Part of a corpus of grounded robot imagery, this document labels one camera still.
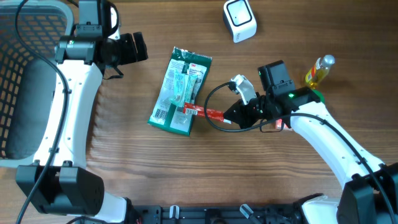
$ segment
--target yellow liquid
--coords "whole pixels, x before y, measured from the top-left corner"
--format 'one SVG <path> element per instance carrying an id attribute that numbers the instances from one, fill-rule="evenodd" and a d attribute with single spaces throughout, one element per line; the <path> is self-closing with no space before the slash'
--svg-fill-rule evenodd
<path id="1" fill-rule="evenodd" d="M 319 83 L 329 74 L 329 69 L 321 68 L 317 70 L 315 76 L 311 78 L 309 81 L 306 81 L 306 86 L 310 87 L 311 89 L 318 88 Z"/>

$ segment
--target barcode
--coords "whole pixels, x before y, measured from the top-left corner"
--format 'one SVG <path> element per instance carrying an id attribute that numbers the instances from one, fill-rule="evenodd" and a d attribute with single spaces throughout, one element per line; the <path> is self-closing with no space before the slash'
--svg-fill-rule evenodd
<path id="1" fill-rule="evenodd" d="M 185 114 L 198 115 L 198 111 L 197 110 L 193 110 L 193 109 L 186 109 L 185 110 Z"/>
<path id="2" fill-rule="evenodd" d="M 166 120 L 166 117 L 167 117 L 167 111 L 157 109 L 155 118 L 157 118 L 157 119 L 160 118 L 160 119 Z"/>

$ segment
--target bottle label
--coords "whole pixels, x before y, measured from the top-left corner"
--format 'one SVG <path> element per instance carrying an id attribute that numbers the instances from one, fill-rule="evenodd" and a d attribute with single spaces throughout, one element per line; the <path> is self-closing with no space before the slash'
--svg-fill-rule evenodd
<path id="1" fill-rule="evenodd" d="M 307 75 L 305 76 L 305 81 L 308 83 L 316 74 L 317 70 L 321 67 L 320 66 L 320 59 L 318 58 L 317 62 L 315 62 L 315 65 L 311 68 L 311 70 L 308 71 Z"/>

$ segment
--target table surface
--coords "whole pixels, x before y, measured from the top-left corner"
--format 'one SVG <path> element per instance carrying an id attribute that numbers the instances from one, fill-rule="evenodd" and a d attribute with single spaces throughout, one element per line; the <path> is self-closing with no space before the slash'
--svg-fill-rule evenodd
<path id="1" fill-rule="evenodd" d="M 141 31 L 149 60 L 120 67 L 104 81 L 93 108 L 87 169 L 106 190 L 134 205 L 264 205 L 341 194 L 330 168 L 292 131 L 222 133 L 195 119 L 190 137 L 147 124 L 174 46 L 213 57 L 198 95 L 245 75 L 264 94 L 257 67 L 283 60 L 296 86 L 318 57 L 336 64 L 319 90 L 326 107 L 364 148 L 386 164 L 398 161 L 397 1 L 250 1 L 257 34 L 234 44 L 222 20 L 224 1 L 117 3 L 121 32 Z M 220 90 L 210 108 L 239 96 Z M 0 223 L 14 223 L 25 200 L 14 169 L 0 168 Z M 25 223 L 65 223 L 30 206 Z"/>

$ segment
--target white cube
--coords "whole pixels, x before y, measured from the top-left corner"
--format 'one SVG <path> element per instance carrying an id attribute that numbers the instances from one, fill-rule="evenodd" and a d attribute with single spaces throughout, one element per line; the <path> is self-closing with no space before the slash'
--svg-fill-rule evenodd
<path id="1" fill-rule="evenodd" d="M 248 0 L 227 1 L 223 20 L 235 43 L 254 36 L 257 31 L 257 22 Z"/>

